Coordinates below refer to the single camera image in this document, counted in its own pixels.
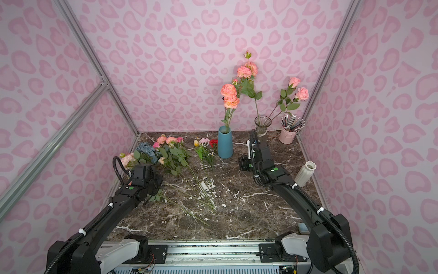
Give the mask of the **clear ribbed glass vase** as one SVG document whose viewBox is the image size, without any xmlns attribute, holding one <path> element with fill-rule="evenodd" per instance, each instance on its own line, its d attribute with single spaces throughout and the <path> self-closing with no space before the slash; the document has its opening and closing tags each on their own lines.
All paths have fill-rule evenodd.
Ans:
<svg viewBox="0 0 438 274">
<path fill-rule="evenodd" d="M 263 137 L 267 134 L 268 128 L 272 124 L 272 120 L 265 115 L 259 115 L 254 119 L 255 131 L 258 137 Z"/>
</svg>

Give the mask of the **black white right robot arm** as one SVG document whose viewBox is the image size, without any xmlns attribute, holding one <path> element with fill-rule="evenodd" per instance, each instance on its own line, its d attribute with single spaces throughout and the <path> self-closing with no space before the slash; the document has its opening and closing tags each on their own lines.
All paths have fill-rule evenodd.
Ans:
<svg viewBox="0 0 438 274">
<path fill-rule="evenodd" d="M 256 130 L 249 136 L 248 155 L 239 158 L 241 171 L 251 171 L 254 182 L 282 197 L 300 216 L 310 231 L 307 257 L 321 272 L 340 270 L 336 266 L 352 260 L 352 273 L 360 273 L 360 264 L 352 242 L 350 223 L 341 214 L 334 215 L 300 187 L 290 172 L 275 164 L 268 144 L 260 141 Z"/>
</svg>

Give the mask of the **pink rose with long stem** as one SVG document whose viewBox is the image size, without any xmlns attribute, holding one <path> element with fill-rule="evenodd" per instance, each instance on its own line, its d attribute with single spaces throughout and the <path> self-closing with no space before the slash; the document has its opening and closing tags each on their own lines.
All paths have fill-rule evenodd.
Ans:
<svg viewBox="0 0 438 274">
<path fill-rule="evenodd" d="M 301 83 L 301 80 L 297 77 L 291 77 L 288 83 L 288 87 L 280 92 L 280 99 L 286 99 L 287 96 L 292 95 L 293 91 Z"/>
</svg>

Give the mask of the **light pink carnation flower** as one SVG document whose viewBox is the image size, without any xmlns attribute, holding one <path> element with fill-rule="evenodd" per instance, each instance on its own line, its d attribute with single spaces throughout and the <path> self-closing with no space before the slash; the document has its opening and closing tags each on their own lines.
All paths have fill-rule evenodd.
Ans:
<svg viewBox="0 0 438 274">
<path fill-rule="evenodd" d="M 199 144 L 204 146 L 204 147 L 208 146 L 210 144 L 210 139 L 208 139 L 208 138 L 201 138 L 199 140 Z"/>
</svg>

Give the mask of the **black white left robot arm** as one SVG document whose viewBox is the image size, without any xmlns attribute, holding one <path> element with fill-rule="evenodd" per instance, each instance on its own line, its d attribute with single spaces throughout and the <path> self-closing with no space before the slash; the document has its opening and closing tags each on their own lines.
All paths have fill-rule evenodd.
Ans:
<svg viewBox="0 0 438 274">
<path fill-rule="evenodd" d="M 104 260 L 96 258 L 101 245 L 126 215 L 158 193 L 162 181 L 153 165 L 136 164 L 130 181 L 122 184 L 96 217 L 68 240 L 52 244 L 45 273 L 106 274 Z"/>
</svg>

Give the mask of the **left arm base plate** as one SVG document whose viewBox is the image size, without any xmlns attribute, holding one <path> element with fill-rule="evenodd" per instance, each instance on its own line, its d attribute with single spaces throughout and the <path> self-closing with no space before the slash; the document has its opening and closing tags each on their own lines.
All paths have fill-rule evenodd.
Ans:
<svg viewBox="0 0 438 274">
<path fill-rule="evenodd" d="M 147 248 L 141 247 L 137 256 L 125 261 L 123 264 L 165 264 L 167 252 L 167 245 L 149 245 Z"/>
</svg>

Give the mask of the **coral peony flower branch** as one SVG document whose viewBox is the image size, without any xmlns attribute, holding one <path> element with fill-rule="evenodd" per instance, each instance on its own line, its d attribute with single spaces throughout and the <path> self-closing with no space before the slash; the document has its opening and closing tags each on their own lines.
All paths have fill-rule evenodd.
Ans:
<svg viewBox="0 0 438 274">
<path fill-rule="evenodd" d="M 221 95 L 223 97 L 225 107 L 225 117 L 222 120 L 224 123 L 224 128 L 220 130 L 220 132 L 223 134 L 231 132 L 230 123 L 233 113 L 240 103 L 238 84 L 239 81 L 237 78 L 235 78 L 231 83 L 227 83 L 221 88 Z"/>
</svg>

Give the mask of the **light pink rose with stem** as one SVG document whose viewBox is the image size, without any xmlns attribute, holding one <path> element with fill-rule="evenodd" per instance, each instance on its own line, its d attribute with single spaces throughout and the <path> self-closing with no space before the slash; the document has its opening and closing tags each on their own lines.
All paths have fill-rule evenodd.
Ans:
<svg viewBox="0 0 438 274">
<path fill-rule="evenodd" d="M 308 99 L 309 90 L 305 87 L 297 87 L 295 91 L 293 91 L 292 95 L 287 96 L 286 99 L 280 99 L 279 95 L 279 99 L 276 101 L 276 105 L 270 113 L 269 118 L 273 120 L 280 114 L 296 110 L 300 107 L 302 101 L 306 101 Z"/>
</svg>

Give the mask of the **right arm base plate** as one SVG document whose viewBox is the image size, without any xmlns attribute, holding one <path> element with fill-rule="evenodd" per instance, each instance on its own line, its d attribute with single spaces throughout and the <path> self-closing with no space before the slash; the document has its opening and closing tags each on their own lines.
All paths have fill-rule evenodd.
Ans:
<svg viewBox="0 0 438 274">
<path fill-rule="evenodd" d="M 290 255 L 277 242 L 262 243 L 258 245 L 259 256 L 262 263 L 301 263 L 308 262 L 308 259 L 299 255 Z"/>
</svg>

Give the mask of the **pink peony flower branch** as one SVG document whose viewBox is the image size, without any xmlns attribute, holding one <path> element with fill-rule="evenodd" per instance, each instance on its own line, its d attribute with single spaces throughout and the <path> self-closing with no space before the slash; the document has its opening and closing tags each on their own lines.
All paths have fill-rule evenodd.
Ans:
<svg viewBox="0 0 438 274">
<path fill-rule="evenodd" d="M 242 92 L 242 86 L 245 84 L 245 81 L 247 79 L 252 79 L 254 81 L 258 74 L 258 66 L 250 60 L 252 53 L 247 51 L 244 54 L 244 57 L 246 62 L 237 69 L 237 79 L 239 81 L 238 92 L 240 95 L 244 94 Z"/>
</svg>

